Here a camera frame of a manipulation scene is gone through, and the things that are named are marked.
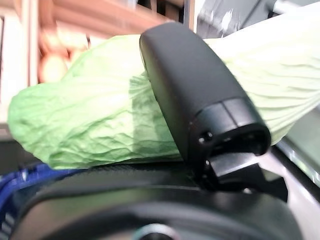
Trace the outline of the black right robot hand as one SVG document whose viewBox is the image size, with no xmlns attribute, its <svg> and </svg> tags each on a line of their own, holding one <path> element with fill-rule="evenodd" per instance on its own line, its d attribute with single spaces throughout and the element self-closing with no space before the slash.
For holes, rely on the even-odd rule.
<svg viewBox="0 0 320 240">
<path fill-rule="evenodd" d="M 166 23 L 109 39 L 64 78 L 22 90 L 13 137 L 57 170 L 13 240 L 300 240 L 271 135 L 229 69 Z"/>
</svg>

